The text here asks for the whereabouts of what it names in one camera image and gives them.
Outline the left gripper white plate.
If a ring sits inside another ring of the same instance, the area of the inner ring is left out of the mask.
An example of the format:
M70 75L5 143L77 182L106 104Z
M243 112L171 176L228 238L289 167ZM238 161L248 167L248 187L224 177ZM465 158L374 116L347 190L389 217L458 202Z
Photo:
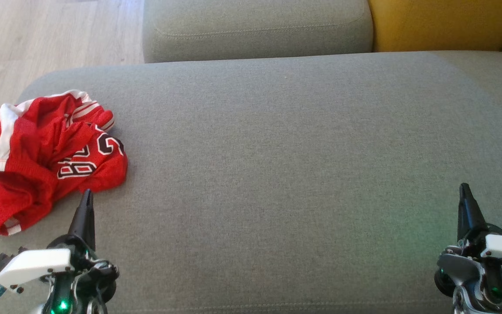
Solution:
M24 250L0 259L0 296L21 294L23 284L40 280L49 285L47 300L34 314L106 314L117 289L119 269L96 256L92 191L86 189L68 235L46 249Z

